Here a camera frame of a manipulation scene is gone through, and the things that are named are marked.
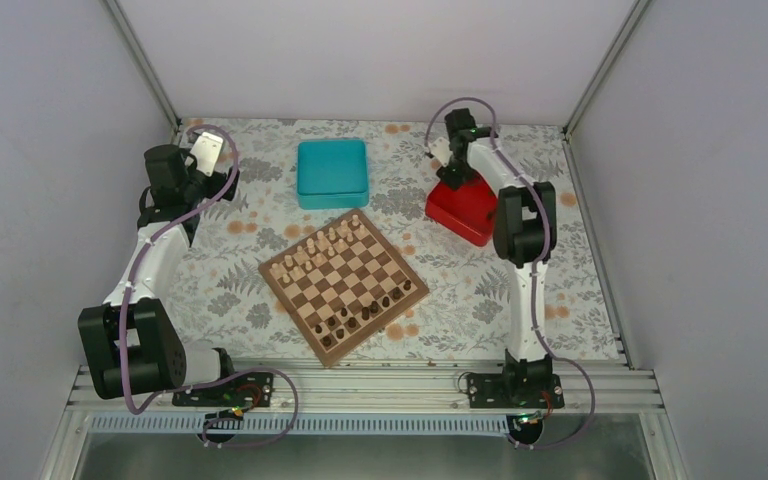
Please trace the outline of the red plastic tray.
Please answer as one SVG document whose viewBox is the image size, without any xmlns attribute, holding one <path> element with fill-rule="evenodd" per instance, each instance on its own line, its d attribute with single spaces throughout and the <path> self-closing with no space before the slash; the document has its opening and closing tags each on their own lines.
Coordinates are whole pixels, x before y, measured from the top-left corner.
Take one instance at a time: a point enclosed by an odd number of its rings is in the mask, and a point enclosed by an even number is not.
<svg viewBox="0 0 768 480">
<path fill-rule="evenodd" d="M 490 241 L 497 197 L 480 176 L 452 189 L 440 180 L 429 193 L 425 214 L 469 243 L 484 247 Z"/>
</svg>

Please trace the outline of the wooden chess board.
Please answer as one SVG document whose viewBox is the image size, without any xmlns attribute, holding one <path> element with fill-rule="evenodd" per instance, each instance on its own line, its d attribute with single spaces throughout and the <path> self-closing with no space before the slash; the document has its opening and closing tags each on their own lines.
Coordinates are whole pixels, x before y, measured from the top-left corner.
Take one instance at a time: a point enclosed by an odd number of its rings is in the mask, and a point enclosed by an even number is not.
<svg viewBox="0 0 768 480">
<path fill-rule="evenodd" d="M 357 228 L 351 224 L 353 214 L 360 218 Z M 327 238 L 330 227 L 337 233 L 334 243 Z M 313 256 L 307 252 L 308 238 L 316 245 Z M 280 265 L 278 278 L 270 272 L 273 264 Z M 266 260 L 259 272 L 326 368 L 335 366 L 429 294 L 426 283 L 360 209 L 343 214 Z M 403 290 L 406 280 L 412 282 L 407 292 Z M 391 292 L 396 288 L 403 296 L 394 301 Z M 390 299 L 387 309 L 381 306 L 384 297 Z M 372 302 L 379 304 L 380 311 L 370 313 L 370 319 L 363 322 L 360 312 Z M 358 322 L 354 330 L 347 327 L 351 317 Z M 323 332 L 317 334 L 314 327 L 319 324 Z M 335 337 L 340 328 L 345 331 L 343 339 Z M 330 348 L 321 343 L 326 336 L 332 338 Z"/>
</svg>

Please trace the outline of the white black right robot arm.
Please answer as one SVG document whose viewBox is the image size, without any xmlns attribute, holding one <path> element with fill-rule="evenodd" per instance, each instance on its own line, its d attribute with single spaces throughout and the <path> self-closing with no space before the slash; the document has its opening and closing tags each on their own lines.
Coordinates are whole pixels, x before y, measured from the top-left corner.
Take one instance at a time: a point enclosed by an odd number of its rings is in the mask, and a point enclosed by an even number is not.
<svg viewBox="0 0 768 480">
<path fill-rule="evenodd" d="M 500 373 L 476 390 L 525 407 L 551 391 L 551 355 L 543 335 L 545 277 L 557 241 L 556 192 L 507 159 L 492 126 L 480 127 L 467 108 L 444 117 L 447 136 L 427 148 L 438 160 L 438 185 L 426 212 L 461 237 L 491 242 L 509 273 L 511 329 Z"/>
</svg>

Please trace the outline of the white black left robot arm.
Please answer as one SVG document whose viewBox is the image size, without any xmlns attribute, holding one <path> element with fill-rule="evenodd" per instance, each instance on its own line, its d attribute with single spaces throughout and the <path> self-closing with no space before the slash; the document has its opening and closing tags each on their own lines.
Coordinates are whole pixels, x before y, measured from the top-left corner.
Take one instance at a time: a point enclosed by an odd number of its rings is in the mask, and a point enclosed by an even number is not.
<svg viewBox="0 0 768 480">
<path fill-rule="evenodd" d="M 239 180 L 238 151 L 227 132 L 203 125 L 188 134 L 187 146 L 145 151 L 149 185 L 138 204 L 134 252 L 113 291 L 77 320 L 93 388 L 104 400 L 132 404 L 139 394 L 198 385 L 209 402 L 223 405 L 238 391 L 227 352 L 184 344 L 163 304 L 201 213 L 233 200 Z"/>
</svg>

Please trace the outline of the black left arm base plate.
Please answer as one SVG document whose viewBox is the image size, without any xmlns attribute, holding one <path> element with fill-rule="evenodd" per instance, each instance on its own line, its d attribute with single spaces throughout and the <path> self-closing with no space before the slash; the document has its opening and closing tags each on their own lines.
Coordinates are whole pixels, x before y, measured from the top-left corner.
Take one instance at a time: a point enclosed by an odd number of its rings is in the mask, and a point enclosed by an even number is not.
<svg viewBox="0 0 768 480">
<path fill-rule="evenodd" d="M 268 372 L 254 372 L 240 376 L 222 385 L 178 392 L 173 395 L 176 407 L 216 407 L 227 409 L 250 409 L 268 407 L 274 375 Z"/>
</svg>

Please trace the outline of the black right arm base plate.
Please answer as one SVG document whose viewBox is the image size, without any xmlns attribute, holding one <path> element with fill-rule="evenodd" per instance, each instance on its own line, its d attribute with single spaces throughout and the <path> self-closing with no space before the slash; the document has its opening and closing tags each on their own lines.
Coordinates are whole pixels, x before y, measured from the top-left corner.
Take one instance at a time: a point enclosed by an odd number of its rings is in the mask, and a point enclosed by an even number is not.
<svg viewBox="0 0 768 480">
<path fill-rule="evenodd" d="M 468 373 L 466 393 L 473 409 L 541 409 L 565 407 L 558 375 L 509 380 L 501 373 Z"/>
</svg>

